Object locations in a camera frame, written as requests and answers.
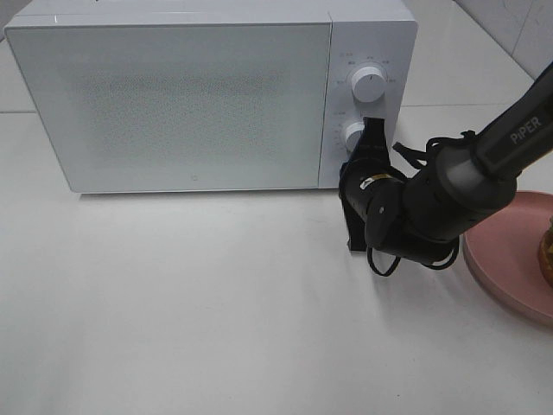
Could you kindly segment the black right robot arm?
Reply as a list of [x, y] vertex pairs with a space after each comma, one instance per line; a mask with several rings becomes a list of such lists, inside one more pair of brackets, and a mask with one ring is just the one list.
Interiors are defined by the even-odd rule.
[[451, 266], [460, 236], [505, 208], [517, 178], [552, 150], [552, 68], [481, 132], [433, 137], [423, 151], [400, 143], [394, 151], [417, 173], [391, 165], [382, 118], [364, 118], [361, 134], [340, 169], [339, 197], [347, 246], [373, 261], [375, 251], [393, 256], [390, 276], [402, 259], [432, 270]]

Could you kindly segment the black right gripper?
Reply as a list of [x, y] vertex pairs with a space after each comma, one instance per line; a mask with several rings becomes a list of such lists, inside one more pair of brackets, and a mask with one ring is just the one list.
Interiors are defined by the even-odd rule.
[[347, 246], [406, 253], [406, 176], [391, 166], [383, 118], [363, 118], [359, 147], [340, 171], [339, 197], [348, 233]]

